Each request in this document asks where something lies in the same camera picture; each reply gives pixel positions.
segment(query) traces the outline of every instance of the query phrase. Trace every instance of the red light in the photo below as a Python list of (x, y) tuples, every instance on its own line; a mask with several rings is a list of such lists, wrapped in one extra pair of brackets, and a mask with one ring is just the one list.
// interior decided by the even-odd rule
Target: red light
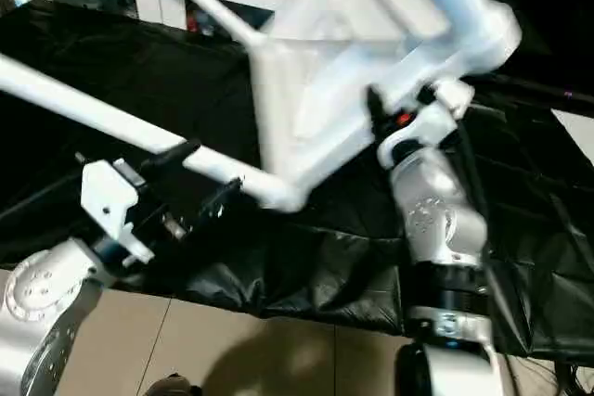
[(400, 126), (403, 126), (403, 125), (408, 124), (408, 122), (410, 121), (411, 118), (412, 118), (412, 115), (410, 115), (409, 113), (403, 113), (396, 117), (396, 123)]

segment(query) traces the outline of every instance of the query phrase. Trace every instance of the black plastic sheet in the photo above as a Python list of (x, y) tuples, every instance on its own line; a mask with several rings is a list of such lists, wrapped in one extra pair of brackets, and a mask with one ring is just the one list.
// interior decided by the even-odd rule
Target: black plastic sheet
[[(0, 52), (101, 100), (258, 166), (249, 64), (224, 41), (34, 1), (0, 19)], [(2, 94), (1, 209), (89, 159), (147, 154)], [(465, 120), (488, 202), (502, 351), (592, 364), (594, 171), (545, 109), (478, 89)], [(457, 138), (444, 144), (463, 182)], [(157, 185), (191, 214), (216, 184), (179, 169)], [(0, 265), (10, 267), (89, 222), (72, 181), (25, 211), (0, 211)], [(384, 173), (367, 150), (294, 215), (247, 198), (122, 287), (259, 317), (287, 315), (403, 333), (407, 243)]]

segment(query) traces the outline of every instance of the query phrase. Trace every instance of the white bicycle frame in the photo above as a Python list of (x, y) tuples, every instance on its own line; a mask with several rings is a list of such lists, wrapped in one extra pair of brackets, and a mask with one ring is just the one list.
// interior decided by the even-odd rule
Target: white bicycle frame
[[(421, 10), (416, 30), (396, 17), (403, 11), (391, 0), (291, 0), (265, 32), (217, 0), (193, 1), (250, 55), (266, 172), (207, 147), (184, 166), (221, 183), (240, 177), (246, 193), (280, 211), (299, 210), (317, 184), (372, 142), (369, 85), (396, 110), (433, 84), (459, 118), (472, 89), (458, 78), (492, 70), (520, 41), (511, 11), (491, 0), (415, 0), (407, 8)], [(3, 55), (0, 89), (152, 153), (184, 140)]]

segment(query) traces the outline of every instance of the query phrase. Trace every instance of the tile floor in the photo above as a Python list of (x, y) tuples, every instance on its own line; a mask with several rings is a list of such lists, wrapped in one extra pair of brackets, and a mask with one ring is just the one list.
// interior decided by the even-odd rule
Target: tile floor
[[(177, 372), (207, 396), (393, 396), (394, 355), (407, 342), (109, 290), (80, 330), (57, 395), (142, 396)], [(551, 363), (512, 363), (522, 396), (555, 394)]]

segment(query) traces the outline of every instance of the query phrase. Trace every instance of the white bracket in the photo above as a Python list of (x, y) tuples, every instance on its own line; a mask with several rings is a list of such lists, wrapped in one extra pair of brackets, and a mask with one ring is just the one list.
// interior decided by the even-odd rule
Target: white bracket
[(107, 161), (95, 161), (83, 167), (83, 209), (109, 237), (141, 262), (148, 263), (154, 253), (132, 234), (132, 223), (126, 222), (128, 211), (137, 203), (136, 189)]

